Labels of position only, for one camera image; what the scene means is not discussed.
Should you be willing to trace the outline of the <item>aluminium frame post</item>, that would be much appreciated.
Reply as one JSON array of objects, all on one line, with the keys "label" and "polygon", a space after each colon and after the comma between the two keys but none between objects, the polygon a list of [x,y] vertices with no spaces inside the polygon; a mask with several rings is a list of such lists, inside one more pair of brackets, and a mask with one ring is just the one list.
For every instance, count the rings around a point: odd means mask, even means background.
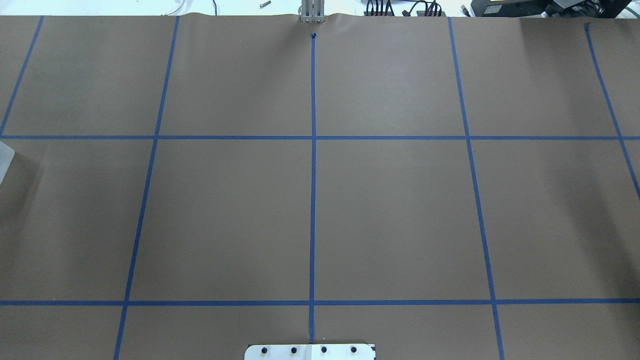
[{"label": "aluminium frame post", "polygon": [[326,21],[324,0],[302,0],[298,12],[302,23],[320,24]]}]

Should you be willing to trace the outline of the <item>clear plastic storage box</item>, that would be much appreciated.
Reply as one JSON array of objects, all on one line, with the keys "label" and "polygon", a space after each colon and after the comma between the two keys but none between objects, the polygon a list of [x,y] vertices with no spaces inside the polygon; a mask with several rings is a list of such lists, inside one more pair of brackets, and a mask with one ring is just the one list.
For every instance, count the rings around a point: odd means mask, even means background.
[{"label": "clear plastic storage box", "polygon": [[0,184],[3,183],[16,152],[11,146],[0,142]]}]

